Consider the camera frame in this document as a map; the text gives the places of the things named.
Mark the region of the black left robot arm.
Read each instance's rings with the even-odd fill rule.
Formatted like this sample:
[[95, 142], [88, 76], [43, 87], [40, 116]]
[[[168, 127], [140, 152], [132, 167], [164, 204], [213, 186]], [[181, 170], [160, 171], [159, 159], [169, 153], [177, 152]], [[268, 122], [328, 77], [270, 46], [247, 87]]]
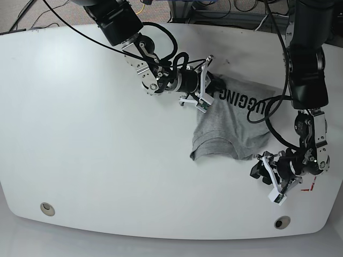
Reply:
[[[285, 36], [279, 36], [286, 68], [281, 95], [263, 100], [266, 105], [263, 121], [271, 134], [286, 147], [272, 154], [257, 155], [258, 163], [251, 169], [253, 178], [272, 185], [272, 202], [281, 204], [287, 193], [303, 182], [303, 176], [327, 172], [327, 121], [322, 107], [329, 102], [325, 83], [325, 54], [334, 14], [335, 1], [290, 1]], [[299, 145], [287, 142], [272, 126], [270, 118], [283, 101], [291, 101], [298, 114], [294, 129]]]

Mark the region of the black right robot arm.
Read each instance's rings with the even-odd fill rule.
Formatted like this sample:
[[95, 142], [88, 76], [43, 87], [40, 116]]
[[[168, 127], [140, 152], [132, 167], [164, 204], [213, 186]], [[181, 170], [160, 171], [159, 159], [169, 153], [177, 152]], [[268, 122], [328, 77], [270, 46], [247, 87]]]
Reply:
[[[95, 21], [112, 46], [121, 45], [125, 59], [137, 72], [142, 87], [149, 95], [178, 92], [180, 105], [194, 104], [206, 112], [213, 103], [213, 94], [225, 89], [225, 82], [208, 71], [213, 56], [197, 67], [189, 65], [189, 55], [179, 52], [171, 32], [153, 22], [141, 22], [128, 1], [76, 1]], [[172, 42], [170, 54], [159, 58], [153, 40], [140, 31], [145, 26], [156, 27]]]

